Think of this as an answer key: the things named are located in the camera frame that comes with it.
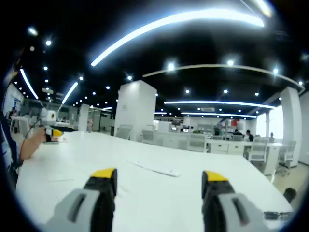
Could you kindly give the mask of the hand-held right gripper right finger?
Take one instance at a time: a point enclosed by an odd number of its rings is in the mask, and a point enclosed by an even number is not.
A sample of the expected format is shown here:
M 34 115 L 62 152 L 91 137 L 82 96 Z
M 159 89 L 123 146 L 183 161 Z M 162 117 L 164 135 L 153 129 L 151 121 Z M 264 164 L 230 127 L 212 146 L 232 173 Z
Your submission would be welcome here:
M 203 171 L 201 198 L 205 232 L 269 231 L 262 211 L 219 173 Z

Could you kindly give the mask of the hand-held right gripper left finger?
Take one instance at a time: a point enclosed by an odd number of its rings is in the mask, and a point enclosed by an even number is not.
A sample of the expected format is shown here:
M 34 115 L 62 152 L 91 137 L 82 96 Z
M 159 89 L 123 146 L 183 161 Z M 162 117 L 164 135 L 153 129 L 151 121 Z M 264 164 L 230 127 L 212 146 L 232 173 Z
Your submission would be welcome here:
M 55 207 L 47 232 L 111 232 L 117 195 L 117 169 L 98 170 L 83 188 L 75 189 Z

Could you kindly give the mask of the person's left hand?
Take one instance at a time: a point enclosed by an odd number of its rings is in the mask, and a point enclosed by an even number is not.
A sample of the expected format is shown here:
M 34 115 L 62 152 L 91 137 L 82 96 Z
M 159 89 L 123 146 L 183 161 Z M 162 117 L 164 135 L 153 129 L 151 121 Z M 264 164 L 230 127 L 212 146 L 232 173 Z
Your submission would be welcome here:
M 33 139 L 34 139 L 37 143 L 46 142 L 45 127 L 39 127 L 38 130 L 34 133 Z

